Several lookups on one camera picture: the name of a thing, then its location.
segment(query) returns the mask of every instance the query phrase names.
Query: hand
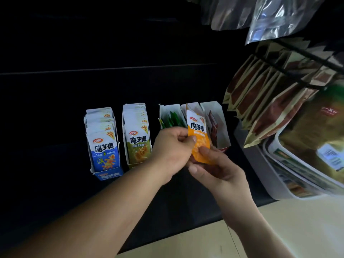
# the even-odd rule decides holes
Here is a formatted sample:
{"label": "hand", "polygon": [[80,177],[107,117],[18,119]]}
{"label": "hand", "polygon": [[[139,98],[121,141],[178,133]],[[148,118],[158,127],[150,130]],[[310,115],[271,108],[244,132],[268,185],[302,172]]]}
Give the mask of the hand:
{"label": "hand", "polygon": [[195,143],[195,136],[187,136],[187,128],[176,126],[162,129],[155,139],[152,154],[146,162],[158,165],[159,174],[163,175],[163,183],[166,184],[185,166]]}
{"label": "hand", "polygon": [[200,147],[199,152],[214,165],[189,161],[189,172],[213,194],[226,224],[236,230],[261,219],[244,171],[214,147]]}

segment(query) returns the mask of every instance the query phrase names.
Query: red logo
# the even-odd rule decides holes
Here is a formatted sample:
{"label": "red logo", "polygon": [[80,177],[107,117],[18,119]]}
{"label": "red logo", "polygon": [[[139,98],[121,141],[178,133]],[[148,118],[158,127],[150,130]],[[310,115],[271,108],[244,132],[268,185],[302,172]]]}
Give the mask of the red logo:
{"label": "red logo", "polygon": [[96,138],[95,140],[93,140],[93,143],[101,143],[103,142],[102,138]]}
{"label": "red logo", "polygon": [[324,113],[325,115],[329,116],[329,117],[333,117],[339,113],[338,110],[336,110],[334,108],[328,108],[328,107],[322,107],[321,112]]}

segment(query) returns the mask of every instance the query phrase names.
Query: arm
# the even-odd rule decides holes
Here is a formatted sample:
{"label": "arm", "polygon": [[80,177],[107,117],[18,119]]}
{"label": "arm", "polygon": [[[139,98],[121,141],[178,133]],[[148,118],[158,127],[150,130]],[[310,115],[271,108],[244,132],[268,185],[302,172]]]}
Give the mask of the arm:
{"label": "arm", "polygon": [[189,171],[213,194],[226,224],[239,236],[248,258],[293,258],[254,203],[244,171],[224,153],[201,147],[215,165],[188,162]]}
{"label": "arm", "polygon": [[193,137],[186,136],[184,128],[162,130],[150,159],[38,232],[7,257],[113,258],[159,188],[189,159],[195,142]]}

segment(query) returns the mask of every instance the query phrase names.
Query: tile floor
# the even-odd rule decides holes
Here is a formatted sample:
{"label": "tile floor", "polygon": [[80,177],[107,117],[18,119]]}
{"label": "tile floor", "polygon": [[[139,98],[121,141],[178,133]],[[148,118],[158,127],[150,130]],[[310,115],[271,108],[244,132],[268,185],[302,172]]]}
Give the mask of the tile floor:
{"label": "tile floor", "polygon": [[[260,212],[296,257],[344,257],[344,198],[288,199]],[[224,221],[122,253],[118,258],[247,258]]]}

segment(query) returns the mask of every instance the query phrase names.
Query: forearm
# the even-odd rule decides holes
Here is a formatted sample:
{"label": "forearm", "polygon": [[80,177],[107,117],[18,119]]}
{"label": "forearm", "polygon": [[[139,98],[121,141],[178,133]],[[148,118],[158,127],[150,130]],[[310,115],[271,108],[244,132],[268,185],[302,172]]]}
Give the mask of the forearm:
{"label": "forearm", "polygon": [[147,162],[129,171],[9,257],[113,258],[163,184],[158,168]]}
{"label": "forearm", "polygon": [[235,232],[248,258],[295,258],[261,214]]}

